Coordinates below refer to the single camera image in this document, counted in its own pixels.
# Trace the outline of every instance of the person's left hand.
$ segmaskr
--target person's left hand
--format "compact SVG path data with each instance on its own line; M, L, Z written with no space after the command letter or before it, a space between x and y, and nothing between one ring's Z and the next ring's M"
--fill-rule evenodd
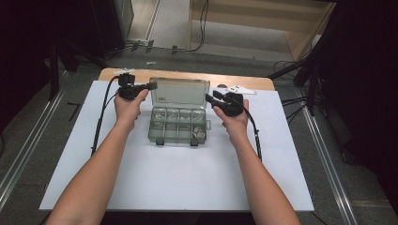
M148 90L144 89L138 96L131 101L125 100L119 94L115 96L116 126L122 126L128 131L134 129L134 122L141 114L140 105L148 95Z

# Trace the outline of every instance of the wooden table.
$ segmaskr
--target wooden table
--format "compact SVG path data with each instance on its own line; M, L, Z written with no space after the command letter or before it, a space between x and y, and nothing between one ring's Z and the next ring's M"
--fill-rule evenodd
M120 68L105 68L99 75L99 81L110 81L115 75L114 71ZM189 73L174 72L149 69L136 69L131 74L135 75L135 81L138 83L148 83L151 77L179 78L179 79L199 79L210 81L211 87L217 87L224 84L227 87L239 84L243 87L253 90L273 91L275 87L271 79L258 77L240 77L231 75L216 75L208 73Z

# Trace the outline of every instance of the metal rail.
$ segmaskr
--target metal rail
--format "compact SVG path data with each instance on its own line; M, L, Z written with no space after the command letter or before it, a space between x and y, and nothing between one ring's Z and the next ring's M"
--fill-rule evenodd
M296 90L297 90L297 95L299 97L304 97L304 94L301 90L299 90L298 88ZM339 174L336 172L333 162L331 161L328 148L326 147L322 135L319 131L318 124L316 123L315 118L311 116L307 108L304 108L303 111L305 119L308 124L308 128L310 129L311 134L313 135L316 150L318 151L322 165L325 169L325 173L328 177L331 190L333 191L334 198L340 209L340 213L342 214L344 224L346 225L359 224L352 210L351 203L345 194L344 187L342 182L340 181Z
M53 114L59 104L59 101L64 96L68 82L69 82L69 75L65 71L61 77L60 81L61 88L58 94L55 96L53 101L49 101L47 103L46 107L41 113L40 118L36 122L35 126L33 127L32 131L27 137L25 143L23 144L23 147L21 148L17 157L15 157L14 161L12 162L11 166L8 169L8 172L6 173L2 182L0 183L0 212L3 210L3 207L5 206L9 195L11 194L15 185L17 184L18 179L20 178L23 172L23 169L25 168L26 164L29 161L29 158L32 156L33 152L35 151L35 148L38 145L38 141L40 140L41 135L43 134L48 123L53 117Z

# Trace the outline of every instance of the clear plastic box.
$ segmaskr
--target clear plastic box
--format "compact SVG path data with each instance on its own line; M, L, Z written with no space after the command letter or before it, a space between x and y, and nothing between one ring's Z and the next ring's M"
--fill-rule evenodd
M207 139L206 94L209 81L151 78L152 115L148 138L152 143L205 143Z

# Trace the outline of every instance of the finger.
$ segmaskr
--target finger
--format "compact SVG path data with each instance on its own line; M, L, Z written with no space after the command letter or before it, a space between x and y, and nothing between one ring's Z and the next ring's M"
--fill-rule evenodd
M145 98L147 97L148 93L149 93L149 90L148 90L148 89L142 90L142 91L138 94L138 96L135 98L135 100L138 100L138 102L141 103L142 101L145 100Z
M220 107L218 107L218 106L214 106L213 107L213 111L216 113L216 115L218 115L220 118L221 118L221 120L224 120L224 118L225 118L225 113L222 111L222 109L220 109Z
M248 111L249 110L249 100L243 99L243 107Z
M119 93L116 92L116 95L115 95L115 98L114 98L114 102L117 102L117 101L126 101L126 102L130 102L131 100L127 100L127 99L125 99L125 98L122 98L122 97L119 95Z

